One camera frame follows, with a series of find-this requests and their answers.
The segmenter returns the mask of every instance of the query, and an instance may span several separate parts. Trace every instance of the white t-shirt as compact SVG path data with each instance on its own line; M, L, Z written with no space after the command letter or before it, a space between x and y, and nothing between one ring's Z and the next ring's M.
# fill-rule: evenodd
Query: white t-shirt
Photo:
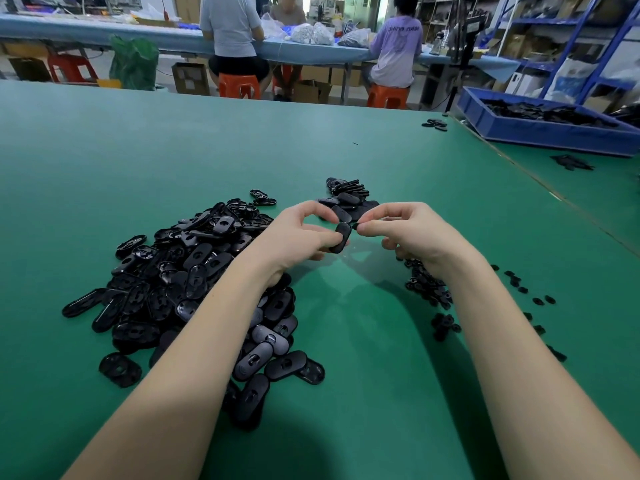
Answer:
M251 30L259 26L255 0L200 1L200 30L213 32L220 57L254 57Z

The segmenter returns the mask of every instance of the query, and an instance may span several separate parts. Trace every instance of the blue storage bin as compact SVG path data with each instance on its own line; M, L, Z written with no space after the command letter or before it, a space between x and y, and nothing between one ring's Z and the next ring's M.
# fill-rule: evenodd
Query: blue storage bin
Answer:
M549 108L571 106L577 108L578 112L582 114L617 123L618 127L591 128L547 121L505 118L496 116L480 99L501 99L510 104L519 102L544 104ZM548 146L620 157L632 157L640 150L640 129L583 106L496 93L487 89L464 88L458 101L458 107L476 131L491 141Z

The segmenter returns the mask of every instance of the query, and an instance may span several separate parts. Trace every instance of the white box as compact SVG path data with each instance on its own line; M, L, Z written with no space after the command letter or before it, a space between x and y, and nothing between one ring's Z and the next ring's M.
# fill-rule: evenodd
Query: white box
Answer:
M545 82L546 79L544 77L536 77L534 75L516 72L511 76L509 85L504 92L505 94L513 94L516 96L527 96L536 89L543 87Z

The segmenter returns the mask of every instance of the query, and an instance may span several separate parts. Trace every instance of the green work surface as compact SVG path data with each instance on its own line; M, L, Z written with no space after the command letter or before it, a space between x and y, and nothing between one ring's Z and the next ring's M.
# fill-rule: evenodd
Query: green work surface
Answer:
M549 158L566 153L562 150L504 143L496 147L640 256L640 159L570 152L595 170L569 171Z
M0 100L0 478L57 478L131 391L97 371L113 351L91 330L98 309L60 315L108 281L119 243L252 188L278 200L275 215L325 196L326 177L360 178L380 202L430 203L501 277L522 277L530 293L510 290L523 311L640 447L638 259L459 124L28 82L2 82ZM434 341L437 310L405 290L409 270L379 239L354 235L291 273L294 348L326 379L273 384L252 433L222 415L204 478L506 477L464 334ZM532 303L545 294L557 305ZM132 358L146 371L149 355Z

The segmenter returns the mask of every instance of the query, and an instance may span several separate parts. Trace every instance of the worker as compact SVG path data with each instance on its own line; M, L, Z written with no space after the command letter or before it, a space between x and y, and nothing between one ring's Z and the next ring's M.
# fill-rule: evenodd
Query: worker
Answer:
M313 214L338 222L328 207L300 203L284 209L236 257L63 480L199 477L260 297L286 269L322 259L342 240L339 233L303 223ZM383 236L382 247L394 251L389 266L396 266L396 257L418 257L448 284L511 480L640 478L636 453L549 352L486 259L458 231L420 202L382 204L358 222L358 234Z
M271 17L285 26L302 25L307 23L307 17L304 10L296 4L296 0L278 0L278 4L271 7ZM284 100L290 100L293 93L293 85L302 73L302 66L292 66L291 74L285 79L282 72L282 66L276 65L273 69L273 76L278 81L278 85L284 92Z
M389 18L371 42L378 63L362 71L367 90L372 84L408 88L413 82L413 61L422 53L422 25L416 20L418 0L394 0L396 16Z
M218 76L254 75L264 93L271 82L269 63L258 57L253 39L264 40L255 0L201 0L200 30L207 40L213 40L214 53L209 59L209 71L216 86Z

